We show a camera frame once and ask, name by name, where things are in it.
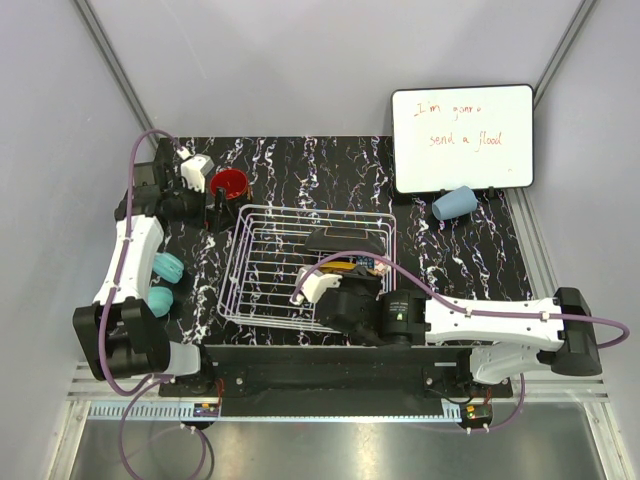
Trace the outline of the red and black mug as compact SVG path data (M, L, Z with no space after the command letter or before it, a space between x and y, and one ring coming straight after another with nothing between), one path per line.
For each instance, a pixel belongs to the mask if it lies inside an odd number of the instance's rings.
M237 216L240 209L252 201L249 178L242 170L230 168L216 173L210 181L210 190L213 195L216 188L226 190L234 216Z

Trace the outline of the yellow patterned bowl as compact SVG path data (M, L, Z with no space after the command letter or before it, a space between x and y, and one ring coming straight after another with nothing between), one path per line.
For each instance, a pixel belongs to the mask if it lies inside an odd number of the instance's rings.
M319 270L323 274L352 274L360 276L372 275L372 271L363 265L348 261L331 261L323 264Z

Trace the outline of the blue patterned bowl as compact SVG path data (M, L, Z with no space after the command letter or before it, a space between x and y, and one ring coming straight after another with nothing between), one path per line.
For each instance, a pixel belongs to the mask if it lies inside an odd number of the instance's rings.
M356 256L355 259L358 266L364 267L372 275L384 276L390 270L390 267L386 263L375 258Z

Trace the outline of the black floral square plate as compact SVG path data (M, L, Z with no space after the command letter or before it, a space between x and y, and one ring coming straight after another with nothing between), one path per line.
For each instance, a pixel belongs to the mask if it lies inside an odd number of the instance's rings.
M304 242L309 251L338 253L364 251L384 255L386 246L381 237L368 230L348 227L322 227L312 231Z

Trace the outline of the light blue cup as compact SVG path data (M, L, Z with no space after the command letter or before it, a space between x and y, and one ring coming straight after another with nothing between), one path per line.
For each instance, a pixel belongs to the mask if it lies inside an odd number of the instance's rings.
M472 189L461 186L446 193L432 205L432 213L439 221L447 221L470 214L478 206L478 200Z

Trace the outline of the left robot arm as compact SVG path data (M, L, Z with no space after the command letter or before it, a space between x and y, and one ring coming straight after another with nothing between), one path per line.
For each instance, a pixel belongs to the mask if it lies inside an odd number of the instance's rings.
M130 186L114 212L116 243L104 282L90 305L74 311L72 324L94 377L100 381L159 374L180 379L196 396L215 386L216 372L203 348L169 339L160 317L174 297L154 287L152 276L178 283L183 263L160 252L171 222L210 229L216 219L206 207L206 177L213 167L205 155L180 166L169 180L158 164L130 168Z

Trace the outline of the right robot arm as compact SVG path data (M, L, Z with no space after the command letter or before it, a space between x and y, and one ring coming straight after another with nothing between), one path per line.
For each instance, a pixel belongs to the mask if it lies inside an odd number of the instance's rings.
M473 343L453 374L466 396L528 371L573 377L602 372L595 331L586 320L591 310L576 288L519 302L436 299L421 289L384 293L372 275L319 274L301 296L313 304L317 323L368 346Z

